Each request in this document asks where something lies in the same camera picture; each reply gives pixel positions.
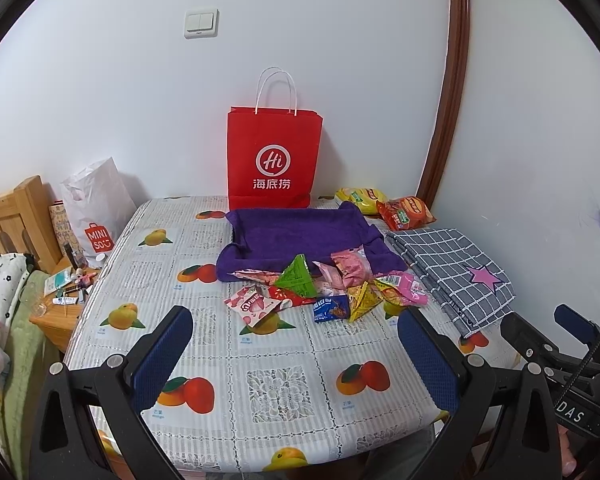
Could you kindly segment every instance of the white wall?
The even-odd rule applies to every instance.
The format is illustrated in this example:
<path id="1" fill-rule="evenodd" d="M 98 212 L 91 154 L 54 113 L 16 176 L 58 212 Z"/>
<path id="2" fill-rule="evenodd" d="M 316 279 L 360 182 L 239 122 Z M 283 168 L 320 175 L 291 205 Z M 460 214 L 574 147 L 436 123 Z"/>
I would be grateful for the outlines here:
<path id="1" fill-rule="evenodd" d="M 473 0 L 466 88 L 434 213 L 507 271 L 563 351 L 567 303 L 600 323 L 600 54 L 558 0 Z"/>
<path id="2" fill-rule="evenodd" d="M 218 36 L 185 40 L 206 6 Z M 136 202 L 224 194 L 226 113 L 274 64 L 324 117 L 314 193 L 413 192 L 447 26 L 448 0 L 36 0 L 0 44 L 0 192 L 112 155 Z"/>

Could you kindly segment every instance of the folded checkered fabric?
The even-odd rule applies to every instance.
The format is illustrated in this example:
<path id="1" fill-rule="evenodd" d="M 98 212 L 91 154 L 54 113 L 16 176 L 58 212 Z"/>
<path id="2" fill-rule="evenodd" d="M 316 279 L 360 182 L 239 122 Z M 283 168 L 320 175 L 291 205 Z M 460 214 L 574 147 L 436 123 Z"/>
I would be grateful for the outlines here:
<path id="1" fill-rule="evenodd" d="M 463 337 L 503 318 L 516 297 L 504 270 L 456 229 L 388 233 Z"/>

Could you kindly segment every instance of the pillow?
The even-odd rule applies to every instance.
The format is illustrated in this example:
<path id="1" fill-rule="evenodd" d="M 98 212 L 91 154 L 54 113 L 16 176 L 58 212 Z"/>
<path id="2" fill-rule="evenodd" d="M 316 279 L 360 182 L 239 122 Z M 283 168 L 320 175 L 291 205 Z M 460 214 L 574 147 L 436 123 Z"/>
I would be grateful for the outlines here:
<path id="1" fill-rule="evenodd" d="M 28 277 L 27 259 L 24 254 L 0 254 L 0 322 L 6 327 L 7 333 L 20 291 Z"/>

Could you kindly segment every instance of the yellow triangular snack packet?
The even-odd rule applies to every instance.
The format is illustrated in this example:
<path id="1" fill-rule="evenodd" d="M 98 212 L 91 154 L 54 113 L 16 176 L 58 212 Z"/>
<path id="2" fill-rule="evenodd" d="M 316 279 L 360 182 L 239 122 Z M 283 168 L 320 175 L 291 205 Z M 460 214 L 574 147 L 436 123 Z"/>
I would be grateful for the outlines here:
<path id="1" fill-rule="evenodd" d="M 350 286 L 347 289 L 347 295 L 349 296 L 349 307 L 351 309 L 349 322 L 364 316 L 382 301 L 368 282 L 359 286 Z"/>

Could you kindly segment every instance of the wooden nightstand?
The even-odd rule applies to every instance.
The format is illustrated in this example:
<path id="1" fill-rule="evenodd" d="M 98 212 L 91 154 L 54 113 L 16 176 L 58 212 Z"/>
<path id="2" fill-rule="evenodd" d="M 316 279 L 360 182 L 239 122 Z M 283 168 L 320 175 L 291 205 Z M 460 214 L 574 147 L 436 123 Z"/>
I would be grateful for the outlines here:
<path id="1" fill-rule="evenodd" d="M 69 259 L 65 256 L 58 262 L 53 274 L 70 266 L 71 263 L 69 263 Z M 40 330 L 42 330 L 47 338 L 49 338 L 61 352 L 65 353 L 69 346 L 69 339 L 71 339 L 71 334 L 74 333 L 75 326 L 78 323 L 78 318 L 82 313 L 84 305 L 56 305 L 52 303 L 53 298 L 54 295 L 51 294 L 43 300 L 46 305 L 44 316 L 29 316 L 29 321 L 40 327 Z"/>

